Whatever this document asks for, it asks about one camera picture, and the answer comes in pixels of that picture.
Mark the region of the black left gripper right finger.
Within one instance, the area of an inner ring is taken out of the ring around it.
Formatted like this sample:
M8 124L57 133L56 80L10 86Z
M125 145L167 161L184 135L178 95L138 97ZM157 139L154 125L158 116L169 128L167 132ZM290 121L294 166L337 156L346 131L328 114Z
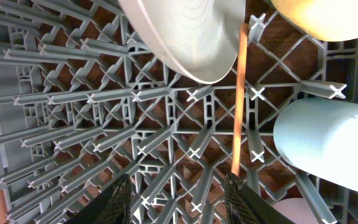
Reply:
M229 224L293 224L231 172L226 175L224 203Z

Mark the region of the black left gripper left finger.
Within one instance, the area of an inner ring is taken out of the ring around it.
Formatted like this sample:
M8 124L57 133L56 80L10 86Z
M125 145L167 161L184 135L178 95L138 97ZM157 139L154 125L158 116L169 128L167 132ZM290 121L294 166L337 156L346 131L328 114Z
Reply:
M131 198L130 176L123 174L65 224L129 224Z

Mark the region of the pink cup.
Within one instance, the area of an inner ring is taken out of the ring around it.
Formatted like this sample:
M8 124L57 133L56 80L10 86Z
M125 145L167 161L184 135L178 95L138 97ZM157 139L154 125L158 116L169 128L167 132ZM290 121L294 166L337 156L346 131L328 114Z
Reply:
M273 208L297 224L318 224L316 217L304 198L288 198L273 205Z

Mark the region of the light blue cup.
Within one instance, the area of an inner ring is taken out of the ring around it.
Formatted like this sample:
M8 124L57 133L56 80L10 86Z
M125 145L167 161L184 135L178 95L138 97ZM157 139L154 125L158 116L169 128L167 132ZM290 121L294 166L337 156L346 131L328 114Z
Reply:
M273 140L292 166L358 192L358 104L322 98L290 103Z

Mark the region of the grey round plate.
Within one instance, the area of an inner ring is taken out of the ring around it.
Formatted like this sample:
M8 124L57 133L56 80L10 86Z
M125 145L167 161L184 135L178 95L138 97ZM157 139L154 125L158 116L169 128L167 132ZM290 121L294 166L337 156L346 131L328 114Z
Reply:
M119 0L141 41L173 71L222 80L237 58L246 0Z

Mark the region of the wooden chopstick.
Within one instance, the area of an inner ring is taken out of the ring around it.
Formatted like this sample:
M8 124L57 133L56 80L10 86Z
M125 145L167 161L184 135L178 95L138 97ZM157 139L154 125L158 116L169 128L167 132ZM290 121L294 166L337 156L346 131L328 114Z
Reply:
M247 63L248 23L241 25L239 29L239 51L237 55L237 78L236 78L236 100L234 117L234 134L232 140L232 164L231 172L239 177L241 159L241 133L244 114L244 95Z

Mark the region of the yellow bowl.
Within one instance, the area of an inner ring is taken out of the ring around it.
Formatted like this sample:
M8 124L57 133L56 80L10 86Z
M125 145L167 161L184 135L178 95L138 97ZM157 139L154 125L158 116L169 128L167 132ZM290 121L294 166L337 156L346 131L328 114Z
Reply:
M358 38L358 0L272 0L286 19L318 40Z

